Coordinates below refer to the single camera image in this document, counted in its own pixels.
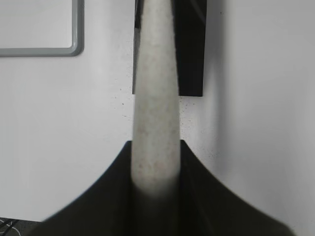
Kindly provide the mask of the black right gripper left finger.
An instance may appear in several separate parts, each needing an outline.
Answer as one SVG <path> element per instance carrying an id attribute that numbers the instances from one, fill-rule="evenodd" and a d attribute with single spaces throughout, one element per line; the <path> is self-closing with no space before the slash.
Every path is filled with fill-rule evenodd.
<path id="1" fill-rule="evenodd" d="M 31 236 L 132 236 L 131 141 L 81 196 L 36 226 Z"/>

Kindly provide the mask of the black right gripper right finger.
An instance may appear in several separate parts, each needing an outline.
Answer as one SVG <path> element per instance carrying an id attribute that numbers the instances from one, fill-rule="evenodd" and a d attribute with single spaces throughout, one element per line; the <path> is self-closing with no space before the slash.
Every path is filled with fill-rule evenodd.
<path id="1" fill-rule="evenodd" d="M 181 140 L 181 236 L 292 236 L 282 222 L 234 194 Z"/>

